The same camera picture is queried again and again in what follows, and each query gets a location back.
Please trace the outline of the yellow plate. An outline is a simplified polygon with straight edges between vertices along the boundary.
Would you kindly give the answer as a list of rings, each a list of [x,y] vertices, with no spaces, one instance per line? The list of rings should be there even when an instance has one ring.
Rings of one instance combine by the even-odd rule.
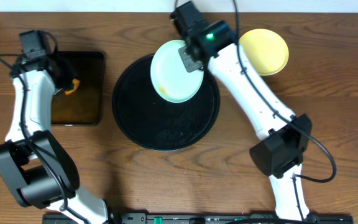
[[[256,72],[261,76],[270,76],[280,72],[288,62],[288,45],[272,30],[250,30],[241,36],[239,43],[243,46]]]

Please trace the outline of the orange sponge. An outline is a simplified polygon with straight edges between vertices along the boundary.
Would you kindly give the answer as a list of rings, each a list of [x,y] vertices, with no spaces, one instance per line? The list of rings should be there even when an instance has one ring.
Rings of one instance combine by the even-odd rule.
[[[65,95],[70,95],[70,94],[72,94],[73,92],[75,92],[75,91],[78,89],[79,85],[80,85],[80,81],[79,81],[78,79],[75,79],[75,78],[74,78],[74,79],[72,80],[70,89],[65,90]]]

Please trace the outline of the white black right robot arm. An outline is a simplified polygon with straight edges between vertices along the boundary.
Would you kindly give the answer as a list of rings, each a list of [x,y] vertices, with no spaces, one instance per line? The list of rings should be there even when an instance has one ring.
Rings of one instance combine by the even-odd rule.
[[[310,210],[297,178],[311,121],[305,114],[297,116],[263,80],[287,64],[287,43],[268,29],[253,29],[237,38],[224,21],[188,22],[176,27],[186,42],[185,53],[202,62],[229,90],[260,139],[250,149],[250,156],[270,180],[278,218],[306,220]]]

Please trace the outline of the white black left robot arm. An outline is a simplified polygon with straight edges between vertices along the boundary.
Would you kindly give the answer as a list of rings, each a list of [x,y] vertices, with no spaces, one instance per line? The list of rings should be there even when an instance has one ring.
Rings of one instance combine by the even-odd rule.
[[[76,223],[112,223],[107,203],[80,184],[78,169],[52,134],[52,98],[70,90],[74,70],[56,56],[19,59],[11,127],[0,144],[0,176],[21,207],[61,212]]]

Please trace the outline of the light green plate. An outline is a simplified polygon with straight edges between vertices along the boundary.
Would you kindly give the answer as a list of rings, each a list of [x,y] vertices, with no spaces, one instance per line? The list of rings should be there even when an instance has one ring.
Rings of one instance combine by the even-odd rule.
[[[186,70],[179,52],[185,45],[183,40],[164,43],[154,54],[150,66],[150,78],[155,91],[171,103],[182,103],[191,99],[203,81],[203,71]]]

